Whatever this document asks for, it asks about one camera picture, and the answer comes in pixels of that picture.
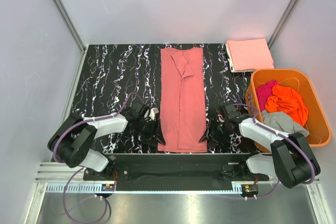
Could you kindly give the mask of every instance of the metal floor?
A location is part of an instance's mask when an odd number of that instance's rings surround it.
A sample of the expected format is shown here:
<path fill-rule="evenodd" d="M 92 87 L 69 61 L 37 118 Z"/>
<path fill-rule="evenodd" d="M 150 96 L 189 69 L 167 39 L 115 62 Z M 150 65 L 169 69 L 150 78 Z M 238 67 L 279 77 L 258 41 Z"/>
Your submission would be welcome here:
<path fill-rule="evenodd" d="M 271 190 L 260 185 L 260 195 Z M 68 209 L 88 194 L 67 194 Z M 212 224 L 212 223 L 318 223 L 305 186 L 287 189 L 283 186 L 270 197 L 244 201 L 235 195 L 122 195 L 108 198 L 111 216 L 100 223 L 122 224 Z M 62 194 L 46 193 L 39 215 L 39 224 L 73 223 L 64 214 Z M 89 199 L 70 214 L 82 222 L 97 220 L 104 210 L 103 202 Z"/>

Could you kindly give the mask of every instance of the marble table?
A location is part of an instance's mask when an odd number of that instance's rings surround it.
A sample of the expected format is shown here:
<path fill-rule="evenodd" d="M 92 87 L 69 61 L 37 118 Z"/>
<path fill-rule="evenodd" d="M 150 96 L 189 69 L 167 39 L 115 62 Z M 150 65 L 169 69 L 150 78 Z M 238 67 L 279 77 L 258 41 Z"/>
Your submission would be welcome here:
<path fill-rule="evenodd" d="M 81 116 L 100 116 L 117 112 L 126 96 L 137 92 L 150 107 L 160 109 L 160 49 L 203 48 L 204 90 L 207 121 L 215 117 L 222 104 L 245 103 L 249 73 L 231 73 L 224 44 L 145 44 L 90 45 L 80 74 L 71 111 Z M 94 150 L 111 153 L 158 153 L 141 143 L 136 133 L 118 133 L 98 138 Z M 230 142 L 209 153 L 249 153 L 256 148 L 250 139 L 237 134 Z"/>

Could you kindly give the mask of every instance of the clothing pile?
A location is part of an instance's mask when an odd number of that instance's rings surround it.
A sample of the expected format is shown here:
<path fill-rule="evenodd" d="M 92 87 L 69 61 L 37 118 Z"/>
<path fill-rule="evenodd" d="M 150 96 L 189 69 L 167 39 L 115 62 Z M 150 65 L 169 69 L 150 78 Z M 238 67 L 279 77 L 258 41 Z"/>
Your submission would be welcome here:
<path fill-rule="evenodd" d="M 256 93 L 266 125 L 289 134 L 300 132 L 305 137 L 309 135 L 309 131 L 304 128 L 308 108 L 296 90 L 272 80 L 258 87 Z"/>

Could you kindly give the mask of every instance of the orange laundry basket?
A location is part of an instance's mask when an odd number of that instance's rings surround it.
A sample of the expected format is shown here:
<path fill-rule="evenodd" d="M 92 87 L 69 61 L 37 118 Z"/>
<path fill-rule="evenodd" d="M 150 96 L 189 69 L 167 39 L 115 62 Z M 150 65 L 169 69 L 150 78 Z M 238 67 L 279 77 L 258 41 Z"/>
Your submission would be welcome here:
<path fill-rule="evenodd" d="M 321 105 L 315 95 L 314 89 L 306 75 L 292 69 L 260 69 L 251 76 L 251 83 L 246 91 L 246 104 L 258 108 L 257 119 L 263 122 L 258 104 L 256 88 L 268 81 L 277 80 L 281 86 L 295 89 L 303 98 L 303 102 L 308 108 L 308 120 L 305 128 L 310 132 L 307 141 L 311 147 L 322 147 L 330 142 L 331 132 L 323 114 Z M 249 109 L 249 114 L 254 115 L 256 111 Z M 256 143 L 261 150 L 268 152 L 266 148 Z"/>

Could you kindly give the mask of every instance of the magenta cloth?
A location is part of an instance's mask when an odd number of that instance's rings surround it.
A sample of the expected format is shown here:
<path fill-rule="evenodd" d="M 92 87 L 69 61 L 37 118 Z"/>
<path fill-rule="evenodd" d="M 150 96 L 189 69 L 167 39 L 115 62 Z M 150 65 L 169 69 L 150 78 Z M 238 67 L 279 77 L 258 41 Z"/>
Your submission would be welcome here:
<path fill-rule="evenodd" d="M 166 145 L 159 151 L 207 152 L 203 49 L 161 49 L 160 119 Z"/>
<path fill-rule="evenodd" d="M 260 112 L 265 109 L 267 99 L 273 95 L 272 88 L 278 84 L 276 80 L 266 82 L 264 85 L 256 88 L 257 99 L 259 103 Z"/>

